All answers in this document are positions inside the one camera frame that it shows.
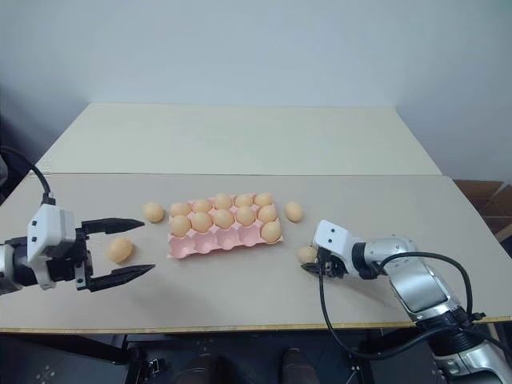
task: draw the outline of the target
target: table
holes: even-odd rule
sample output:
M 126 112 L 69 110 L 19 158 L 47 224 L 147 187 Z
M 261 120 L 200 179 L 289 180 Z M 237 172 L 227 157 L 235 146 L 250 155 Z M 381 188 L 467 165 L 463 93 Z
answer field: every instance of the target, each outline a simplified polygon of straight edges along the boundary
M 164 206 L 220 190 L 271 191 L 282 220 L 284 242 L 253 248 L 167 259 L 165 222 L 129 233 L 137 247 L 127 265 L 155 263 L 148 274 L 111 290 L 76 292 L 71 282 L 54 290 L 29 287 L 0 297 L 0 330 L 25 332 L 184 332 L 322 328 L 318 280 L 303 271 L 294 252 L 311 240 L 326 218 L 370 239 L 390 234 L 412 238 L 420 250 L 446 254 L 467 268 L 475 310 L 488 320 L 509 320 L 512 261 L 472 205 L 444 176 L 241 176 L 167 174 L 52 174 L 61 207 L 77 220 L 102 217 L 142 219 L 142 205 Z M 29 178 L 0 207 L 0 232 L 21 233 L 40 201 L 41 187 Z M 282 214 L 291 199 L 306 216 L 288 222 Z M 90 241 L 94 269 L 116 265 L 103 250 L 109 237 Z M 432 261 L 464 300 L 451 266 Z M 385 278 L 347 278 L 326 284 L 330 316 L 339 327 L 410 324 Z
M 444 176 L 394 108 L 273 108 L 90 104 L 38 163 L 58 204 L 81 220 L 142 219 L 148 201 L 269 191 L 285 241 L 167 259 L 166 222 L 128 233 L 127 265 L 155 263 L 122 287 L 91 294 L 71 282 L 0 297 L 0 330 L 187 332 L 324 328 L 318 280 L 294 253 L 322 218 L 369 239 L 403 234 L 421 250 L 464 264 L 476 310 L 508 320 L 510 259 L 471 204 Z M 3 238 L 24 234 L 41 187 L 27 177 L 0 206 Z M 300 201 L 305 219 L 282 214 Z M 116 267 L 90 240 L 97 275 Z M 432 262 L 463 300 L 460 277 Z M 407 316 L 384 278 L 326 283 L 337 327 L 404 326 Z

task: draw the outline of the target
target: egg carton cup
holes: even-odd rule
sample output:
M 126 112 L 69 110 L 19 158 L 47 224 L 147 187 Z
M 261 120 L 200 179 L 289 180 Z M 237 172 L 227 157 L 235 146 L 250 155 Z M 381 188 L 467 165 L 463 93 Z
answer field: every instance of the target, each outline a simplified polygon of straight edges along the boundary
M 228 209 L 229 212 L 233 214 L 234 224 L 224 230 L 220 226 L 216 226 L 215 224 L 205 233 L 197 232 L 196 230 L 189 230 L 184 237 L 180 238 L 178 236 L 174 236 L 169 234 L 167 237 L 167 242 L 169 243 L 170 251 L 167 255 L 168 258 L 186 258 L 191 254 L 208 254 L 212 250 L 231 250 L 236 246 L 255 246 L 256 244 L 276 244 L 277 242 L 282 241 L 282 236 L 276 241 L 272 243 L 266 242 L 260 235 L 262 227 L 264 223 L 258 220 L 258 210 L 259 206 L 253 204 L 250 206 L 252 211 L 254 212 L 254 216 L 256 217 L 256 221 L 253 222 L 250 226 L 243 226 L 239 222 L 236 221 L 236 213 L 238 207 L 234 204 L 234 200 L 236 199 L 235 194 L 231 195 L 231 199 L 233 200 L 233 206 Z M 207 198 L 210 204 L 214 205 L 213 198 Z M 190 206 L 195 203 L 195 200 L 188 201 Z M 213 212 L 216 209 L 212 208 L 208 211 L 208 214 L 213 219 Z M 190 212 L 187 217 L 192 218 L 194 212 Z M 274 220 L 275 222 L 281 225 L 279 218 Z

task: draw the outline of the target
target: egg carton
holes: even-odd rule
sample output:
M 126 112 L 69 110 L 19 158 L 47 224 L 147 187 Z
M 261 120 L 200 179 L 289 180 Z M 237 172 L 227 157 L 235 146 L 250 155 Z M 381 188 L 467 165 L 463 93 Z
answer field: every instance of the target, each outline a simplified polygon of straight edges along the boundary
M 249 194 L 254 200 L 254 196 L 256 194 Z M 239 222 L 236 221 L 236 213 L 238 207 L 234 204 L 234 200 L 237 195 L 232 194 L 231 199 L 233 201 L 233 206 L 228 209 L 235 218 L 233 225 L 224 230 L 223 228 L 216 226 L 215 224 L 205 233 L 197 232 L 194 229 L 190 229 L 184 237 L 180 238 L 178 236 L 174 236 L 169 233 L 167 237 L 167 242 L 170 246 L 168 258 L 185 258 L 190 256 L 191 254 L 208 254 L 212 250 L 231 250 L 236 246 L 255 246 L 256 244 L 269 244 L 263 239 L 260 235 L 262 227 L 264 226 L 263 222 L 258 220 L 258 210 L 259 206 L 253 204 L 250 206 L 252 211 L 254 212 L 254 216 L 256 216 L 256 220 L 250 226 L 243 226 Z M 207 198 L 212 205 L 214 206 L 214 199 Z M 189 200 L 189 205 L 192 206 L 195 203 L 195 200 Z M 212 213 L 215 212 L 215 208 L 212 208 L 208 211 L 208 214 L 212 216 Z M 187 217 L 192 218 L 194 212 L 190 212 Z M 280 224 L 279 218 L 276 218 L 275 221 Z M 276 244 L 277 242 L 282 241 L 282 236 L 271 244 Z

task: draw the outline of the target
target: black cable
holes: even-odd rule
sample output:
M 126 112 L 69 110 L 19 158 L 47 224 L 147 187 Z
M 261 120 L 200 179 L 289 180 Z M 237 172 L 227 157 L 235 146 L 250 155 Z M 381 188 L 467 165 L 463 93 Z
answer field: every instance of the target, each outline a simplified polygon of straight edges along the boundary
M 397 258 L 435 258 L 437 260 L 447 262 L 457 268 L 462 275 L 462 280 L 464 280 L 464 287 L 466 288 L 466 312 L 468 316 L 473 314 L 473 290 L 471 288 L 470 276 L 459 262 L 456 262 L 452 258 L 442 254 L 433 254 L 431 252 L 403 252 L 401 254 L 393 254 L 382 260 L 381 263 L 378 264 L 377 272 L 379 274 L 385 273 L 383 270 L 384 266 L 388 262 L 391 262 Z
M 348 346 L 347 344 L 345 344 L 338 337 L 338 335 L 334 331 L 332 323 L 329 320 L 329 315 L 327 313 L 327 308 L 326 308 L 326 298 L 325 298 L 324 289 L 323 289 L 322 256 L 321 255 L 319 255 L 319 257 L 318 257 L 318 282 L 320 285 L 320 303 L 322 304 L 323 317 L 326 320 L 327 328 L 329 329 L 329 332 L 332 334 L 336 343 L 339 344 L 340 347 L 343 348 L 347 353 L 352 354 L 356 358 L 365 358 L 368 360 L 385 360 L 387 358 L 392 358 L 393 356 L 396 356 L 397 354 L 400 354 L 401 352 L 404 352 L 404 351 L 408 350 L 409 348 L 412 348 L 413 346 L 416 346 L 420 342 L 424 342 L 425 340 L 427 340 L 428 338 L 431 338 L 432 336 L 435 336 L 436 334 L 458 329 L 454 326 L 444 326 L 444 327 L 440 327 L 440 328 L 437 328 L 434 330 L 428 330 L 427 332 L 424 332 L 424 333 L 420 334 L 419 336 L 412 338 L 408 342 L 405 342 L 401 346 L 391 348 L 391 349 L 386 350 L 381 353 L 365 354 L 363 352 L 359 352 L 357 350 L 354 350 L 352 347 Z
M 33 164 L 24 154 L 22 154 L 18 150 L 15 150 L 14 148 L 10 148 L 9 146 L 0 146 L 0 154 L 13 154 L 14 156 L 22 160 L 25 163 L 25 165 L 28 166 L 28 168 L 35 173 L 35 175 L 38 177 L 39 181 L 42 184 L 42 188 L 44 189 L 42 202 L 47 204 L 55 204 L 55 200 L 50 197 L 50 184 L 48 184 L 48 181 L 46 180 L 45 176 L 42 174 L 39 168 L 36 167 L 35 164 Z
M 485 334 L 485 333 L 481 332 L 480 330 L 463 329 L 462 331 L 466 332 L 467 334 L 473 334 L 475 336 L 479 336 L 480 338 L 484 338 L 485 340 L 487 340 L 491 344 L 494 344 L 495 346 L 500 348 L 505 354 L 508 354 L 509 356 L 512 357 L 512 349 L 511 348 L 509 348 L 508 346 L 506 346 L 502 342 L 499 342 L 495 338 L 489 336 L 488 334 Z

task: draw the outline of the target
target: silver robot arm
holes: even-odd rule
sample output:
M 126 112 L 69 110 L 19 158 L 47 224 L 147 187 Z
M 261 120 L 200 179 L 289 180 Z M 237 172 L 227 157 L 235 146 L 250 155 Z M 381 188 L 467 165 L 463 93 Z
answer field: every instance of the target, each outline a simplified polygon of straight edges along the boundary
M 313 247 L 330 254 L 325 264 L 328 276 L 350 274 L 370 279 L 384 272 L 410 319 L 421 330 L 472 326 L 468 318 L 471 314 L 422 258 L 397 258 L 388 262 L 383 271 L 378 270 L 378 264 L 391 255 L 417 251 L 408 238 L 392 236 L 362 242 L 344 228 L 322 220 L 315 231 Z M 429 345 L 438 368 L 451 381 L 512 383 L 512 369 L 498 348 L 478 336 L 447 331 L 429 340 Z

